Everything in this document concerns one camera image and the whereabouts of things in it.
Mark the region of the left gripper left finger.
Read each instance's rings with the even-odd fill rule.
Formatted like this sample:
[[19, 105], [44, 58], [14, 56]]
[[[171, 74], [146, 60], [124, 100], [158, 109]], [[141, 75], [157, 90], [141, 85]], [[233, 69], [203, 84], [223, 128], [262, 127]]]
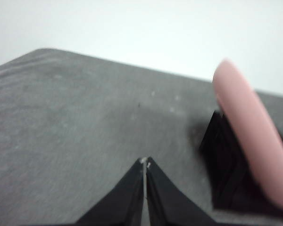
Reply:
[[77, 226], [140, 226], [143, 200], [143, 162], [139, 158], [114, 188], [75, 224]]

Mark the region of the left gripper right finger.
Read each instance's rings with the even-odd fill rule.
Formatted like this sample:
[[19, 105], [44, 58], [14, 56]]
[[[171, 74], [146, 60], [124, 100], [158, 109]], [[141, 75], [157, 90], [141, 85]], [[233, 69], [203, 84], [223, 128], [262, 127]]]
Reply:
[[153, 158], [147, 159], [147, 202], [152, 226], [215, 226], [216, 222], [167, 177]]

